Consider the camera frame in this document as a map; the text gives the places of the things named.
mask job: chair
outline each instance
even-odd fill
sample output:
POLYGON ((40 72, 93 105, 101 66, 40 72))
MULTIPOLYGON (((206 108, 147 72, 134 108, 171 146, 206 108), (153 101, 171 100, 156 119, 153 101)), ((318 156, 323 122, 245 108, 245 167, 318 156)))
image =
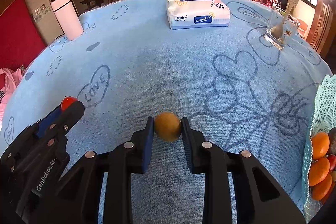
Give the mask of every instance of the chair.
POLYGON ((303 38, 303 39, 306 39, 305 37, 305 33, 307 32, 307 29, 308 29, 308 24, 305 23, 302 19, 300 18, 297 18, 296 19, 299 23, 300 23, 300 26, 298 28, 298 33, 299 35, 303 38))

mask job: wooden door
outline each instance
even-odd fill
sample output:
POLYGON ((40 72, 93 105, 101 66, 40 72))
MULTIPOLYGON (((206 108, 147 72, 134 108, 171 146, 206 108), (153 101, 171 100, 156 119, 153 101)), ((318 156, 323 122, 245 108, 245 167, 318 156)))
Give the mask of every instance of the wooden door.
POLYGON ((324 59, 336 34, 335 9, 328 0, 318 0, 306 41, 324 59))

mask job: white cylindrical container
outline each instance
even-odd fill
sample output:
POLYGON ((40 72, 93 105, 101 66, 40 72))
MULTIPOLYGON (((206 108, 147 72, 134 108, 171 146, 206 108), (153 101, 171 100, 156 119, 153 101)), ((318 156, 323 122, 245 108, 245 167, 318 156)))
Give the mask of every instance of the white cylindrical container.
POLYGON ((55 0, 51 7, 68 40, 74 40, 83 33, 71 0, 55 0))

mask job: spoon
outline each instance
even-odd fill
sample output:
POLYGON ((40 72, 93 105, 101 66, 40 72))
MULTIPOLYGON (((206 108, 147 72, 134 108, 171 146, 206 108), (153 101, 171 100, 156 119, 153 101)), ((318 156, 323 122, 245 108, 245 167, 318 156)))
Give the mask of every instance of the spoon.
POLYGON ((279 39, 282 37, 282 34, 284 33, 284 29, 282 25, 285 22, 286 18, 288 17, 289 12, 292 10, 292 8, 293 8, 293 5, 289 4, 286 10, 286 14, 283 16, 282 21, 279 24, 271 28, 270 33, 274 38, 279 39))
POLYGON ((271 35, 275 38, 275 39, 280 39, 283 35, 284 29, 282 27, 283 23, 285 22, 285 20, 287 19, 290 11, 292 10, 293 7, 296 7, 297 3, 299 2, 299 0, 288 0, 288 7, 286 10, 286 14, 284 15, 282 21, 275 25, 274 27, 271 28, 270 33, 271 35))

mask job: glass cup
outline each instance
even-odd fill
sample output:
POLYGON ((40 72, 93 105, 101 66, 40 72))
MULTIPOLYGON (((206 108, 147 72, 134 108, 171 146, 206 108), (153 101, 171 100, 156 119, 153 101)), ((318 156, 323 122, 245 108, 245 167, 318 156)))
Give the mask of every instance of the glass cup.
POLYGON ((281 21, 284 18, 285 11, 277 6, 273 6, 271 10, 271 16, 268 20, 268 24, 266 27, 265 32, 265 39, 269 42, 271 42, 274 46, 276 46, 279 50, 281 50, 287 43, 287 40, 294 34, 297 33, 297 29, 300 26, 300 23, 291 15, 288 15, 288 17, 285 19, 285 21, 282 24, 283 27, 283 33, 280 38, 275 38, 272 35, 271 29, 281 24, 281 21))

